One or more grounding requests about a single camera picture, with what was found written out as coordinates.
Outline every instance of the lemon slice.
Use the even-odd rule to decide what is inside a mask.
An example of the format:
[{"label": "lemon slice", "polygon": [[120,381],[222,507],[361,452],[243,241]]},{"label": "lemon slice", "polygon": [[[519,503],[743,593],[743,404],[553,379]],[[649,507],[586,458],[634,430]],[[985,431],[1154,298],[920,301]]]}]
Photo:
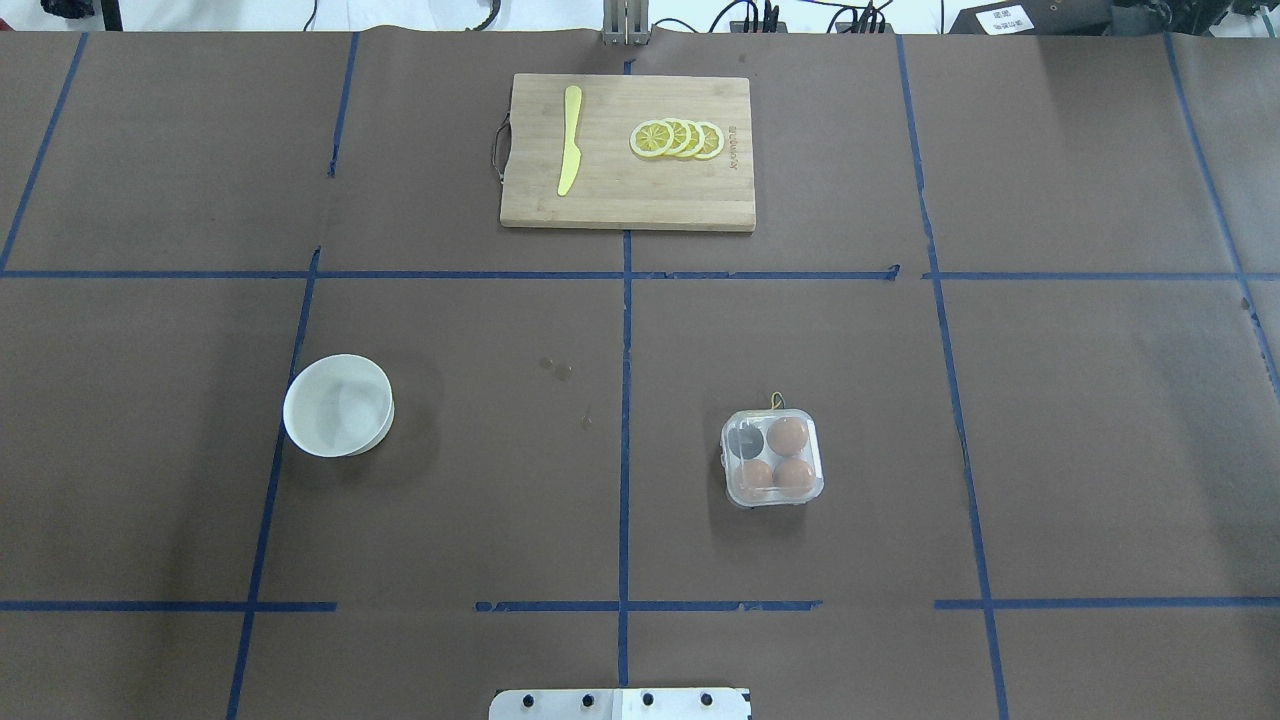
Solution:
[{"label": "lemon slice", "polygon": [[657,158],[671,149],[676,131],[663,120],[646,120],[631,131],[631,151],[641,158]]},{"label": "lemon slice", "polygon": [[676,133],[676,138],[672,140],[671,147],[668,147],[663,155],[677,156],[685,150],[689,150],[696,138],[694,123],[681,120],[680,118],[663,118],[662,122],[671,126],[671,129]]},{"label": "lemon slice", "polygon": [[698,154],[699,151],[701,151],[701,149],[703,149],[703,141],[705,140],[703,137],[701,123],[687,122],[685,124],[689,126],[689,129],[690,129],[690,133],[689,133],[689,145],[684,150],[681,150],[680,152],[676,152],[676,158],[692,158],[695,154]]},{"label": "lemon slice", "polygon": [[699,160],[710,160],[724,150],[724,133],[716,123],[698,123],[698,129],[703,133],[703,145],[694,154]]}]

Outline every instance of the white label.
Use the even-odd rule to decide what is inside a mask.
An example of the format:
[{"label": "white label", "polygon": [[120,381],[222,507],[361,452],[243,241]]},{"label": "white label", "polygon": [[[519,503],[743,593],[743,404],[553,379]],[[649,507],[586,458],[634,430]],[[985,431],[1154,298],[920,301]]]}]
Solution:
[{"label": "white label", "polygon": [[1010,32],[1036,29],[1036,26],[1032,24],[1032,19],[1027,17],[1027,10],[1021,5],[974,13],[974,17],[982,23],[982,29],[987,31],[987,35],[1007,35]]}]

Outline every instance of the plastic egg container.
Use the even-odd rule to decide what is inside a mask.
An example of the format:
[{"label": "plastic egg container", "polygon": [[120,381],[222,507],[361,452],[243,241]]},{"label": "plastic egg container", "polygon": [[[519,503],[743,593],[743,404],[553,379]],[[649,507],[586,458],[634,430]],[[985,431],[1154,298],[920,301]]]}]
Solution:
[{"label": "plastic egg container", "polygon": [[740,507],[804,505],[822,495],[818,428],[804,410],[742,410],[721,430],[724,489]]}]

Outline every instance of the white bowl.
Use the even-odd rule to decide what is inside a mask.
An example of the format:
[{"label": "white bowl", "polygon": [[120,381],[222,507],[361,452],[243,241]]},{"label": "white bowl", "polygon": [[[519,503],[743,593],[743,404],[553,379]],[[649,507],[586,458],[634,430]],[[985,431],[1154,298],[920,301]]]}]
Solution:
[{"label": "white bowl", "polygon": [[317,457],[360,455],[387,437],[396,418],[392,383],[360,355],[321,357],[284,395],[284,430]]}]

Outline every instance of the blue tape line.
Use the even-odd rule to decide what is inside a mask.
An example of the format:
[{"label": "blue tape line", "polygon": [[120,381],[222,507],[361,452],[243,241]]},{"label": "blue tape line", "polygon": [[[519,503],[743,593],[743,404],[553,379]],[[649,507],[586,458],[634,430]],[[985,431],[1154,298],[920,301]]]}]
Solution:
[{"label": "blue tape line", "polygon": [[535,270],[325,270],[321,279],[620,281],[613,272]]},{"label": "blue tape line", "polygon": [[0,250],[0,272],[9,264],[9,255],[13,254],[13,243],[18,240],[18,228],[22,227],[22,217],[27,214],[27,204],[31,202],[31,193],[36,190],[40,168],[45,164],[45,154],[49,151],[49,143],[54,140],[54,131],[58,129],[58,119],[63,114],[63,106],[67,105],[67,96],[72,91],[72,81],[76,79],[76,70],[79,69],[79,61],[84,55],[84,45],[87,42],[88,33],[82,32],[79,42],[76,44],[76,54],[72,55],[72,64],[67,68],[63,90],[58,94],[58,102],[54,104],[54,113],[49,117],[49,127],[45,128],[45,137],[40,141],[36,160],[31,164],[27,186],[22,188],[22,199],[18,200],[18,209],[13,214],[13,223],[9,224],[9,234],[5,237],[4,250]]},{"label": "blue tape line", "polygon": [[[302,343],[307,336],[307,319],[311,315],[311,297],[315,295],[316,275],[320,266],[320,249],[311,254],[311,265],[307,268],[307,287],[302,293],[302,309],[298,311],[298,329],[293,336],[293,356],[289,360],[289,382],[297,377],[298,356],[302,355]],[[257,530],[257,550],[253,553],[253,573],[248,582],[248,602],[257,603],[259,591],[262,584],[262,568],[266,564],[266,546],[271,534],[271,515],[275,511],[275,495],[280,484],[280,462],[284,457],[284,421],[280,421],[275,432],[275,454],[271,457],[271,474],[266,483],[266,500],[262,502],[262,521]],[[239,711],[239,694],[244,684],[244,667],[248,664],[250,641],[253,638],[253,610],[244,612],[244,621],[241,625],[239,651],[236,655],[236,671],[232,675],[230,698],[227,701],[227,720],[233,720]]]},{"label": "blue tape line", "polygon": [[535,600],[477,602],[476,612],[812,612],[820,600]]},{"label": "blue tape line", "polygon": [[[895,281],[901,265],[887,270],[855,272],[648,272],[632,281]],[[5,270],[0,275],[27,279],[305,279],[305,270]],[[1233,279],[1235,275],[1224,275]],[[611,270],[321,270],[319,279],[476,279],[476,281],[620,281]]]},{"label": "blue tape line", "polygon": [[[920,156],[920,140],[915,124],[915,108],[911,102],[911,79],[906,68],[906,46],[902,36],[893,36],[897,41],[897,65],[902,81],[902,104],[906,109],[906,128],[911,140],[911,159],[915,167],[915,187],[920,199],[920,222],[924,225],[924,236],[928,238],[929,272],[937,275],[938,250],[933,238],[933,223],[929,220],[929,209],[924,202],[924,161]],[[960,405],[960,383],[956,379],[955,355],[951,350],[951,325],[947,322],[946,297],[942,293],[942,281],[936,277],[933,284],[933,301],[937,305],[938,329],[942,336],[942,356],[947,366],[947,384],[951,391],[951,414],[956,425],[956,434],[960,437],[960,454],[964,459],[964,482],[969,493],[969,533],[973,538],[973,555],[978,566],[978,587],[983,601],[991,600],[991,579],[987,574],[987,550],[982,539],[982,519],[978,514],[978,491],[973,482],[973,464],[969,459],[969,436],[964,425],[964,409]],[[983,610],[983,619],[987,626],[987,653],[991,657],[991,675],[996,689],[996,708],[1001,720],[1009,720],[1009,700],[1005,692],[1004,661],[1000,657],[1000,637],[996,632],[996,614],[989,609]]]},{"label": "blue tape line", "polygon": [[671,273],[646,272],[634,273],[637,281],[895,281],[901,272],[901,265],[892,265],[887,270],[873,272],[704,272],[704,270],[676,270]]},{"label": "blue tape line", "polygon": [[1210,282],[1234,281],[1231,273],[924,273],[920,279],[932,281],[1169,281]]},{"label": "blue tape line", "polygon": [[1280,375],[1276,373],[1275,356],[1271,354],[1271,343],[1267,341],[1267,333],[1262,329],[1262,320],[1258,319],[1258,306],[1253,302],[1253,291],[1249,290],[1249,281],[1245,279],[1244,266],[1240,264],[1240,252],[1235,246],[1235,237],[1231,236],[1231,228],[1226,223],[1226,213],[1222,210],[1222,199],[1217,193],[1217,184],[1213,182],[1213,174],[1208,172],[1208,161],[1204,159],[1204,150],[1201,147],[1199,132],[1196,131],[1196,122],[1192,119],[1190,106],[1187,104],[1187,92],[1183,90],[1183,76],[1178,70],[1178,55],[1174,53],[1174,36],[1165,33],[1165,55],[1169,58],[1169,72],[1174,77],[1174,90],[1178,92],[1178,105],[1183,110],[1183,122],[1187,123],[1187,135],[1192,141],[1192,150],[1196,151],[1196,163],[1199,165],[1201,177],[1204,178],[1204,187],[1208,190],[1208,197],[1213,204],[1213,215],[1217,218],[1217,227],[1222,231],[1222,238],[1226,241],[1226,251],[1231,256],[1231,269],[1235,270],[1235,278],[1240,284],[1240,293],[1244,296],[1245,302],[1249,304],[1249,322],[1253,324],[1253,337],[1258,341],[1258,348],[1262,351],[1262,363],[1267,369],[1267,379],[1271,380],[1271,392],[1280,400]]},{"label": "blue tape line", "polygon": [[301,270],[5,270],[6,278],[33,279],[302,279]]},{"label": "blue tape line", "polygon": [[1152,607],[1280,607],[1280,597],[1036,597],[938,600],[934,610],[1124,610]]},{"label": "blue tape line", "polygon": [[244,688],[244,667],[248,665],[248,642],[253,635],[253,612],[246,612],[241,620],[241,643],[236,653],[236,670],[232,673],[232,692],[227,701],[227,720],[236,720],[239,714],[239,696]]},{"label": "blue tape line", "polygon": [[[631,73],[630,61],[626,73]],[[618,687],[630,682],[627,635],[631,600],[631,231],[622,231],[622,423],[618,482]]]},{"label": "blue tape line", "polygon": [[640,600],[627,603],[632,612],[812,612],[818,607],[822,607],[820,600]]},{"label": "blue tape line", "polygon": [[617,612],[614,600],[477,602],[476,612]]},{"label": "blue tape line", "polygon": [[347,51],[347,77],[342,81],[342,100],[338,102],[338,122],[333,126],[333,155],[329,156],[329,177],[338,172],[338,147],[342,146],[342,128],[347,123],[347,101],[351,99],[351,76],[356,72],[356,53],[360,50],[360,33],[351,33],[351,50]]},{"label": "blue tape line", "polygon": [[3,600],[0,612],[337,612],[337,602]]}]

